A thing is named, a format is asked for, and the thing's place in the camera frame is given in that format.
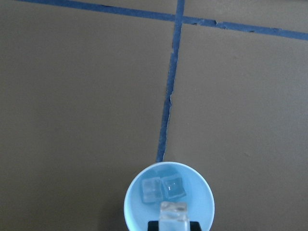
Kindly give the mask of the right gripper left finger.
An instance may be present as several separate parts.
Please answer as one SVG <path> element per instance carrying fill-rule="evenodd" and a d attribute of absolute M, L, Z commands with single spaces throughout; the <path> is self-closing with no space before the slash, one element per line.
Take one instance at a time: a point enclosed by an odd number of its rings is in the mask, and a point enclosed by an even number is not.
<path fill-rule="evenodd" d="M 149 221 L 147 231 L 159 231 L 159 222 Z"/>

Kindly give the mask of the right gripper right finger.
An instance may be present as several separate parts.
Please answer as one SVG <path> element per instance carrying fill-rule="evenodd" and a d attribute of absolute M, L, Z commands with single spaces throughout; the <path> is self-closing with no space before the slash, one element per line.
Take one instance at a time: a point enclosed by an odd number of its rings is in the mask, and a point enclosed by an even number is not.
<path fill-rule="evenodd" d="M 197 221 L 190 221 L 190 231 L 201 231 L 200 223 Z"/>

